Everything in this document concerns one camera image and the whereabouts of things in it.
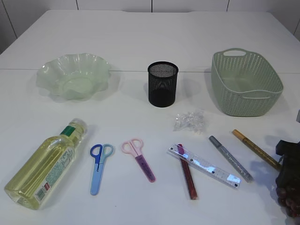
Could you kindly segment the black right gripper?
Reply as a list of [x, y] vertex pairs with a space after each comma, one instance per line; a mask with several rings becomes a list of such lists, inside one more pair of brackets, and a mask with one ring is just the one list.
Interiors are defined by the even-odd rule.
[[276, 178], [278, 188], [300, 185], [300, 143], [280, 140], [276, 154], [281, 156], [282, 167]]

